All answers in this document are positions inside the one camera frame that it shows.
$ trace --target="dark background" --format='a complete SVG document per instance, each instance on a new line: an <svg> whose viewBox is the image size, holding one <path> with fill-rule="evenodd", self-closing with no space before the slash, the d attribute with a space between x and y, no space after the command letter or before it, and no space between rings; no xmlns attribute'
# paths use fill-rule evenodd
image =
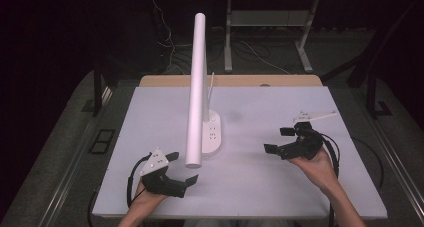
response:
<svg viewBox="0 0 424 227"><path fill-rule="evenodd" d="M207 13L210 25L225 26L225 0L158 1L176 35L192 33L196 12ZM314 29L368 28L384 33L414 1L320 0ZM235 1L245 8L274 7L279 3ZM290 8L301 0L284 3ZM376 62L378 76L389 84L421 127L423 3L418 0L408 12ZM156 40L164 38L164 26L153 9L150 0L0 0L0 219L70 95L92 70L94 59L100 61L108 85L115 85L121 78L139 79L163 70L164 50Z"/></svg>

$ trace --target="white base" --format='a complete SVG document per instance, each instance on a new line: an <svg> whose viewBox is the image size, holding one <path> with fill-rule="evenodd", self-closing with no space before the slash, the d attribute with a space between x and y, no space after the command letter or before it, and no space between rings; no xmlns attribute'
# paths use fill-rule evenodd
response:
<svg viewBox="0 0 424 227"><path fill-rule="evenodd" d="M219 152L221 146L221 117L209 110L209 122L203 122L202 154L212 156Z"/></svg>

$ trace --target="black cable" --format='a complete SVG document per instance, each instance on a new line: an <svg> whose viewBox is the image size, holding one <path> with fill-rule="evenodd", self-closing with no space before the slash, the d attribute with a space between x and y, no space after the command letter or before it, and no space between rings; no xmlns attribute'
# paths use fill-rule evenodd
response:
<svg viewBox="0 0 424 227"><path fill-rule="evenodd" d="M319 133L317 131L314 131L314 132L321 137L321 140L323 141L324 145L326 146L326 148L328 150L328 153L330 154L331 161L333 162L334 173L336 174L336 177L338 178L339 177L339 159L340 159L340 149L339 149L339 146L329 136L327 136L325 134L321 134L321 133ZM336 145L337 151L338 151L338 154L339 154L339 157L336 156L336 153L335 153L334 148L331 145L330 141L326 140L324 138L324 136L327 137L328 139L330 139L334 143L334 145ZM330 213L329 213L329 216L328 216L328 226L329 227L333 227L334 226L334 209L333 209L333 206L331 205L331 203L330 203Z"/></svg>
<svg viewBox="0 0 424 227"><path fill-rule="evenodd" d="M138 193L136 196L134 196L134 198L131 200L131 204L132 204L132 202L133 202L135 199L137 199L137 197L138 197L138 196L140 196L140 195L141 195L141 193L143 193L145 190L146 190L146 188L142 189L142 190L140 191L140 193Z"/></svg>
<svg viewBox="0 0 424 227"><path fill-rule="evenodd" d="M337 161L340 163L340 148L337 145L336 141L334 141L330 136L325 135L325 134L321 134L322 136L326 137L327 139L331 140L331 142L334 143L334 145L336 146L337 149Z"/></svg>
<svg viewBox="0 0 424 227"><path fill-rule="evenodd" d="M91 220L91 207L93 205L94 197L96 197L97 190L99 189L100 185L101 184L99 184L97 188L93 190L93 194L91 194L90 201L88 202L88 206L87 206L87 222L88 222L88 226L90 227L94 226L93 221Z"/></svg>
<svg viewBox="0 0 424 227"><path fill-rule="evenodd" d="M380 165L380 182L378 184L378 188L381 189L383 187L383 183L384 183L384 166L383 166L383 162L380 159L380 156L378 156L377 152L370 145L368 145L367 143L365 143L365 141L360 140L360 139L355 138L355 137L352 137L352 136L350 138L352 140L358 141L359 143L361 143L364 146L366 146L371 151L371 153L373 153L374 156L377 158L378 164Z"/></svg>
<svg viewBox="0 0 424 227"><path fill-rule="evenodd" d="M137 163L134 165L134 168L131 171L131 175L128 177L128 183L127 183L127 205L128 205L128 208L131 206L131 203L133 201L133 199L131 198L131 192L132 192L134 173L135 173L137 167L141 164L141 162L148 160L151 155L152 155L152 153L149 153L149 155L147 155L147 156L141 158L139 161L137 161Z"/></svg>

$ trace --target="wire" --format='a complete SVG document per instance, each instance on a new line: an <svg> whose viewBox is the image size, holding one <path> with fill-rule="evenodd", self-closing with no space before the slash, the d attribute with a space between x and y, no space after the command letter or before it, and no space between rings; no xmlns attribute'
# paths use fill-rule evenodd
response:
<svg viewBox="0 0 424 227"><path fill-rule="evenodd" d="M337 143L336 143L336 141L334 141L330 136L328 136L328 135L325 135L325 134L321 134L322 136L324 136L324 137L326 137L327 139L329 139L329 140L331 140L333 143L334 143L334 145L336 146L336 149L337 149L337 161L338 162L340 162L340 148L339 148L339 146L337 145Z"/></svg>
<svg viewBox="0 0 424 227"><path fill-rule="evenodd" d="M378 184L378 188L381 189L384 183L384 166L383 166L383 162L380 159L380 156L378 156L377 152L370 145L365 143L365 141L352 137L352 136L350 138L366 146L371 151L371 153L373 153L374 156L377 158L378 164L380 165L380 182Z"/></svg>
<svg viewBox="0 0 424 227"><path fill-rule="evenodd" d="M285 72L286 74L290 74L290 72L288 72L287 70L285 70L285 69L283 69L283 68L280 68L280 67L278 67L278 66L276 66L276 65L273 65L273 64L271 64L271 63L269 63L269 62L267 62L266 60L264 60L264 59L262 59L262 57L258 54L258 53L256 53L255 52L255 50L250 46L250 45L248 45L246 42L244 42L244 41L240 41L240 43L242 43L242 44L244 44L244 45L246 45L255 55L256 55L256 57L258 57L258 59L259 60L261 60L262 62L264 62L265 64L267 64L267 65L269 65L269 66L272 66L272 67L274 67L274 68L277 68L277 69L279 69L279 70L282 70L283 72Z"/></svg>
<svg viewBox="0 0 424 227"><path fill-rule="evenodd" d="M168 68L165 72L163 72L162 74L167 74L170 73L171 71L173 71L174 69L179 69L181 71L181 74L183 75L187 75L187 73L184 72L183 68L179 65L179 63L174 63L174 67L173 68Z"/></svg>
<svg viewBox="0 0 424 227"><path fill-rule="evenodd" d="M93 190L93 194L91 194L90 201L88 202L87 206L87 222L88 226L93 227L93 221L91 220L91 206L93 206L94 197L96 197L97 190L101 186L101 183Z"/></svg>
<svg viewBox="0 0 424 227"><path fill-rule="evenodd" d="M175 45L175 47L180 47L180 48L186 48L186 47L192 47L193 46L193 44L178 44L178 45Z"/></svg>
<svg viewBox="0 0 424 227"><path fill-rule="evenodd" d="M157 43L158 45L161 45L161 46L165 47L165 48L170 48L170 47L172 47L171 45L163 44L163 43L162 43L162 42L160 42L160 41L156 41L156 43Z"/></svg>
<svg viewBox="0 0 424 227"><path fill-rule="evenodd" d="M144 191L146 190L146 188L144 188L144 189L142 189L141 191L140 191L140 193L138 193L136 196L134 196L134 198L131 200L131 204L132 204L132 202L135 200L135 199L137 199L137 197L138 196L140 196Z"/></svg>
<svg viewBox="0 0 424 227"><path fill-rule="evenodd" d="M267 58L267 57L269 57L270 55L271 55L271 52L269 51L269 49L268 48L266 48L266 47L263 47L264 49L265 49L265 51L267 52L265 55L260 55L259 53L258 53L258 51L254 51L254 52L252 52L252 50L251 49L247 49L247 50L245 50L245 49L243 49L243 48L240 48L240 47L238 47L237 45L235 45L235 44L232 44L231 45L231 47L232 47L232 49L234 50L234 53L237 55L237 56L239 56L241 59L243 59L243 60L245 60L245 61L249 61L249 62L259 62L259 61L261 61L259 58L258 58L258 55L263 59L263 58ZM247 55L248 57L253 57L253 59L248 59L248 58L246 58L246 57L243 57L241 54L244 54L244 55Z"/></svg>
<svg viewBox="0 0 424 227"><path fill-rule="evenodd" d="M159 6L156 4L156 1L155 0L152 0L152 3L153 3L153 5L155 6L155 8L157 9L157 10L159 10L159 12L160 12L160 17L161 17L161 20L162 20L162 23L163 23L163 25L165 26L165 28L168 30L168 38L167 39L165 39L165 41L168 41L169 42L169 44L170 44L170 46L169 47L171 47L172 48L172 50L171 50L171 53L169 54L169 65L168 65L168 67L167 67L167 69L171 66L171 64L172 64L172 55L174 54L174 52L175 52L175 45L174 45L174 43L172 42L172 32L171 32L171 28L169 28L169 26L166 24L166 22L165 22L165 18L163 17L163 11L162 11L162 9L161 8L159 8Z"/></svg>
<svg viewBox="0 0 424 227"><path fill-rule="evenodd" d="M323 140L324 140L324 144L327 147L327 150L330 154L331 160L333 162L334 173L336 174L336 177L338 178L339 177L339 161L337 160L336 154L334 153L334 149L331 146L331 143L329 141L325 140L324 138L323 138ZM333 209L333 206L331 205L331 203L330 203L330 213L329 213L329 216L328 216L328 226L329 227L334 226L334 209Z"/></svg>
<svg viewBox="0 0 424 227"><path fill-rule="evenodd" d="M152 153L149 153L149 155L147 155L147 156L141 158L139 161L137 161L137 163L134 165L134 168L131 171L131 175L128 177L128 182L127 182L127 205L128 205L128 207L131 206L131 203L133 201L133 198L131 198L131 192L132 192L134 173L137 170L137 167L141 164L141 162L148 160L151 155L152 155Z"/></svg>
<svg viewBox="0 0 424 227"><path fill-rule="evenodd" d="M177 60L179 60L179 61L181 61L181 62L183 62L183 63L185 63L186 65L188 65L188 66L191 66L191 62L189 61L189 60L185 60L185 59L183 59L183 58L180 58L180 57L177 57L177 56L175 56L174 55L174 57L173 57L174 59L177 59Z"/></svg>
<svg viewBox="0 0 424 227"><path fill-rule="evenodd" d="M211 98L211 92L212 92L212 88L213 88L213 77L214 77L215 73L212 72L212 77L211 77L211 87L209 88L209 93L208 93L208 102Z"/></svg>

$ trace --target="tall white cylinder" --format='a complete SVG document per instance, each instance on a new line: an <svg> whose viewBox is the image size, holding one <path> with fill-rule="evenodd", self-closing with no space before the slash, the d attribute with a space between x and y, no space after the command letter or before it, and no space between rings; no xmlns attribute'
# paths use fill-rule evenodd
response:
<svg viewBox="0 0 424 227"><path fill-rule="evenodd" d="M190 104L188 114L186 167L202 166L202 129L204 104L203 93L206 76L205 60L205 26L206 18L202 13L196 14L194 20L193 55L191 66Z"/></svg>

